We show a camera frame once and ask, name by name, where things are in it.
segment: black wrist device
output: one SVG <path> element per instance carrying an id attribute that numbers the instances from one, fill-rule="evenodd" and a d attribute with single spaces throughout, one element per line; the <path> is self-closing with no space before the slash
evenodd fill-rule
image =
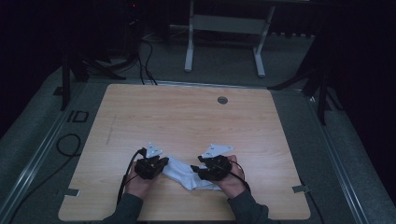
<path id="1" fill-rule="evenodd" d="M 225 178 L 233 168 L 228 158 L 221 155 L 214 158 L 203 158 L 199 156 L 198 160 L 204 162 L 206 168 L 202 169 L 198 166 L 191 165 L 191 169 L 204 180 L 220 181 Z"/>

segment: white table leg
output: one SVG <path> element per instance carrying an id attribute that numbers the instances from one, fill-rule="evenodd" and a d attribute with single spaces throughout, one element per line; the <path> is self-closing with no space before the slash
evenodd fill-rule
<path id="1" fill-rule="evenodd" d="M 262 46 L 264 45 L 265 37 L 267 37 L 268 29 L 270 28 L 271 20 L 274 16 L 275 7 L 271 7 L 267 16 L 267 20 L 262 27 L 262 37 L 257 47 L 253 48 L 254 61 L 256 61 L 257 75 L 265 77 L 264 65 L 262 63 Z"/>
<path id="2" fill-rule="evenodd" d="M 192 41 L 194 34 L 193 27 L 194 20 L 194 1 L 190 1 L 190 25 L 189 25 L 189 45 L 187 46 L 186 63 L 184 65 L 184 71 L 190 72 L 192 70 L 192 58 L 194 54 L 194 43 Z"/>

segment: gray sleeve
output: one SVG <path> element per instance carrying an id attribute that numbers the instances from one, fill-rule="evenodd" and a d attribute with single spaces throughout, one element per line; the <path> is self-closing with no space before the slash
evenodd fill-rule
<path id="1" fill-rule="evenodd" d="M 142 210 L 143 200 L 133 194 L 124 193 L 116 211 L 105 218 L 101 224 L 134 224 Z"/>
<path id="2" fill-rule="evenodd" d="M 228 200 L 238 224 L 266 224 L 273 223 L 268 218 L 268 207 L 256 203 L 251 193 L 247 190 L 233 199 Z"/>

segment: hand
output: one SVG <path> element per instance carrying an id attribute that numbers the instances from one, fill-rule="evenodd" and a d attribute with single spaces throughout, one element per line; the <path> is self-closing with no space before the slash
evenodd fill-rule
<path id="1" fill-rule="evenodd" d="M 143 179 L 134 171 L 134 167 L 136 166 L 136 162 L 134 161 L 131 166 L 131 171 L 126 178 L 126 181 L 131 180 L 125 185 L 125 193 L 133 194 L 136 197 L 145 199 L 146 195 L 149 193 L 149 190 L 152 184 L 157 180 L 156 176 L 154 179 Z"/>
<path id="2" fill-rule="evenodd" d="M 239 168 L 239 166 L 236 164 L 237 161 L 235 155 L 229 156 L 227 158 L 229 161 L 234 161 L 231 162 L 231 165 L 233 166 L 231 172 L 243 179 L 244 174 L 242 170 Z M 238 196 L 240 193 L 242 193 L 245 190 L 245 185 L 242 183 L 242 181 L 233 175 L 227 175 L 225 178 L 223 178 L 220 181 L 212 181 L 212 182 L 218 185 L 225 193 L 225 195 L 227 195 L 227 197 L 229 197 L 230 199 Z"/>

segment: person's right hand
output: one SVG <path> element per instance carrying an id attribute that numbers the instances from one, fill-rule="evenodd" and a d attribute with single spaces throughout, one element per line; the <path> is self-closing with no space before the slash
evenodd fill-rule
<path id="1" fill-rule="evenodd" d="M 242 172 L 242 169 L 236 164 L 236 156 L 228 156 L 227 157 L 229 161 L 234 161 L 231 162 L 231 165 L 233 168 L 231 169 L 231 172 L 234 173 L 235 175 L 238 175 L 242 179 L 244 178 L 244 174 Z M 212 181 L 214 184 L 218 185 L 222 191 L 229 197 L 230 199 L 238 196 L 240 193 L 242 193 L 245 190 L 245 185 L 242 183 L 242 181 L 238 178 L 236 178 L 233 175 L 227 175 L 225 178 L 223 178 L 220 181 Z"/>

